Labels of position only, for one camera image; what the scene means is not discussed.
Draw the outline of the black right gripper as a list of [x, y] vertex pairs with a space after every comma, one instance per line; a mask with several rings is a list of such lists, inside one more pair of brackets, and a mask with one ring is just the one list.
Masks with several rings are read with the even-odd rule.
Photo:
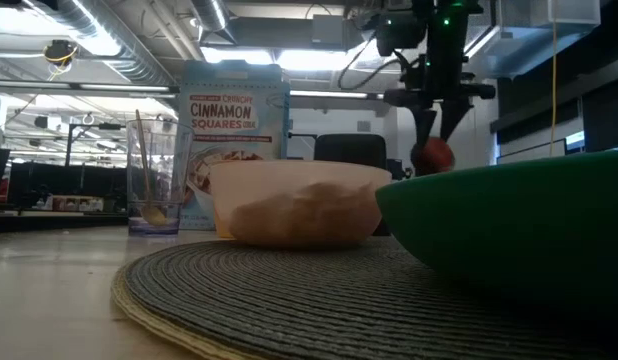
[[403, 88], [386, 90], [383, 101], [396, 107], [413, 107], [416, 129], [415, 149], [422, 149], [430, 136], [437, 112], [426, 109], [434, 101], [441, 103], [440, 138], [447, 142], [467, 112], [473, 108], [470, 98], [495, 98], [495, 87], [473, 82], [475, 75], [463, 71], [466, 29], [429, 29], [427, 50], [409, 61], [397, 50]]

